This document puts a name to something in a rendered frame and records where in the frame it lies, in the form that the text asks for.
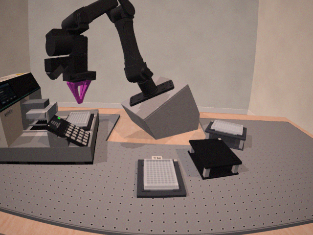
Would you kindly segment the white well plate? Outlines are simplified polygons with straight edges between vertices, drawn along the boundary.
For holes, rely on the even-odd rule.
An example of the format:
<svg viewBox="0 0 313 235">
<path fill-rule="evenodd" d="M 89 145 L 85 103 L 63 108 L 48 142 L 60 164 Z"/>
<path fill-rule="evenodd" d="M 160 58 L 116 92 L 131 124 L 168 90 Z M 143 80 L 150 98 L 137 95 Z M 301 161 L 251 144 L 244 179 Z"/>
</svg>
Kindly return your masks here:
<svg viewBox="0 0 313 235">
<path fill-rule="evenodd" d="M 211 126 L 211 129 L 215 129 L 215 131 L 224 132 L 233 135 L 242 135 L 243 125 L 215 120 Z"/>
<path fill-rule="evenodd" d="M 66 121 L 78 127 L 87 127 L 89 118 L 90 112 L 71 112 Z"/>
<path fill-rule="evenodd" d="M 179 189 L 172 159 L 144 159 L 144 190 Z"/>
</svg>

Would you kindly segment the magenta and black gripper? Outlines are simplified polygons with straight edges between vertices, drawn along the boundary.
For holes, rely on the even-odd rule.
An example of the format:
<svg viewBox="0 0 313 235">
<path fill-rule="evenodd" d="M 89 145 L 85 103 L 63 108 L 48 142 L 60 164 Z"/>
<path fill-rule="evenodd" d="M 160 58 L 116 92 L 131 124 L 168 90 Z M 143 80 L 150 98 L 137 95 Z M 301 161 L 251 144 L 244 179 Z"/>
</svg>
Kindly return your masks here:
<svg viewBox="0 0 313 235">
<path fill-rule="evenodd" d="M 67 81 L 67 85 L 78 104 L 83 103 L 86 91 L 91 81 L 96 80 L 96 71 L 88 70 L 88 54 L 81 55 L 84 55 L 85 72 L 77 74 L 63 73 L 63 81 Z M 80 86 L 80 95 L 78 93 L 78 86 Z"/>
</svg>

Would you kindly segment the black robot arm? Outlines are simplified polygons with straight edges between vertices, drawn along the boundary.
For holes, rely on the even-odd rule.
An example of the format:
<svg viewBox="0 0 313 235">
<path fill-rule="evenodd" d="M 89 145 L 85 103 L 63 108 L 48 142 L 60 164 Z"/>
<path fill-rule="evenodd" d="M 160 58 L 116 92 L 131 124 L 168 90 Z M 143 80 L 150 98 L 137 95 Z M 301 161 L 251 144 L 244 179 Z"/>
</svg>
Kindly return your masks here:
<svg viewBox="0 0 313 235">
<path fill-rule="evenodd" d="M 98 0 L 81 7 L 62 21 L 62 29 L 51 29 L 46 35 L 45 49 L 48 56 L 78 55 L 45 60 L 45 72 L 51 80 L 61 73 L 77 74 L 85 72 L 84 55 L 88 53 L 88 37 L 81 35 L 89 29 L 89 23 L 107 14 L 114 23 L 124 53 L 125 75 L 129 82 L 138 84 L 141 93 L 130 98 L 130 106 L 174 89 L 172 80 L 155 85 L 153 73 L 147 68 L 140 55 L 133 27 L 135 8 L 129 0 Z"/>
</svg>

